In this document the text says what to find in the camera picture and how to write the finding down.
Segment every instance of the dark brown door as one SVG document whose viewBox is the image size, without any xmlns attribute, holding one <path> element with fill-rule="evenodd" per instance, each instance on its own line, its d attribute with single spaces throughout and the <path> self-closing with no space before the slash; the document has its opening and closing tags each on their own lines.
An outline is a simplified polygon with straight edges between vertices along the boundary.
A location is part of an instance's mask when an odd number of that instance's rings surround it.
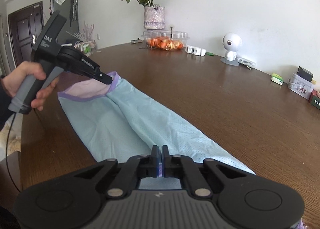
<svg viewBox="0 0 320 229">
<path fill-rule="evenodd" d="M 33 45 L 43 28 L 41 8 L 39 2 L 8 15 L 16 65 L 31 59 Z"/>
</svg>

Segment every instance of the vase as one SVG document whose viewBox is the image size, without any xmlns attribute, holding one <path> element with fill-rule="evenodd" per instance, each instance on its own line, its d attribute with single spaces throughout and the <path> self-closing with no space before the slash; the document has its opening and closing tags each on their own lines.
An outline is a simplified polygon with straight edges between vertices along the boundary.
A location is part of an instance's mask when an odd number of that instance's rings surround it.
<svg viewBox="0 0 320 229">
<path fill-rule="evenodd" d="M 165 28 L 164 7 L 144 7 L 144 28 L 163 29 Z"/>
</svg>

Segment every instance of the human hand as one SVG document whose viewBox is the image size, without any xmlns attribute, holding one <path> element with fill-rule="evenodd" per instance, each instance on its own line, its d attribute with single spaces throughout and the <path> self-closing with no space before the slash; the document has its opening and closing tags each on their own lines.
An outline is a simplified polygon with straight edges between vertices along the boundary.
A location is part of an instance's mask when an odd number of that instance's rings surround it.
<svg viewBox="0 0 320 229">
<path fill-rule="evenodd" d="M 44 80 L 46 74 L 42 69 L 41 64 L 34 62 L 22 62 L 11 74 L 2 79 L 2 86 L 10 97 L 14 97 L 23 80 L 27 75 L 33 75 L 38 80 Z M 31 102 L 32 108 L 37 108 L 39 111 L 43 110 L 43 104 L 47 97 L 52 93 L 53 89 L 58 83 L 59 78 L 54 79 L 50 85 L 37 92 L 36 98 Z"/>
</svg>

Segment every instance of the white robot figurine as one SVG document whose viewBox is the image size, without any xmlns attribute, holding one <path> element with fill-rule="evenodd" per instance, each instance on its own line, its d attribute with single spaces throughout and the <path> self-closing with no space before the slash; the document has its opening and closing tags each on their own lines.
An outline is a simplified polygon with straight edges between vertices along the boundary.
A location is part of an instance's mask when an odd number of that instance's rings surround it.
<svg viewBox="0 0 320 229">
<path fill-rule="evenodd" d="M 237 56 L 237 51 L 242 45 L 241 38 L 234 33 L 227 33 L 223 38 L 223 46 L 227 50 L 226 58 L 221 58 L 221 62 L 224 62 L 228 65 L 239 65 L 237 61 L 235 61 Z"/>
</svg>

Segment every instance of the gray handle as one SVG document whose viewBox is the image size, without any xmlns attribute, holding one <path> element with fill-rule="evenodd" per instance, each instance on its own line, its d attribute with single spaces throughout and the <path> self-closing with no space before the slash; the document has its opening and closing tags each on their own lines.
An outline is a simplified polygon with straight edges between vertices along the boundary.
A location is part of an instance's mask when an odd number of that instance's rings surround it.
<svg viewBox="0 0 320 229">
<path fill-rule="evenodd" d="M 27 76 L 22 82 L 16 96 L 12 98 L 9 110 L 28 114 L 32 109 L 31 102 L 36 98 L 37 92 L 46 88 L 62 72 L 63 68 L 56 66 L 44 81 L 37 80 L 33 75 Z"/>
</svg>

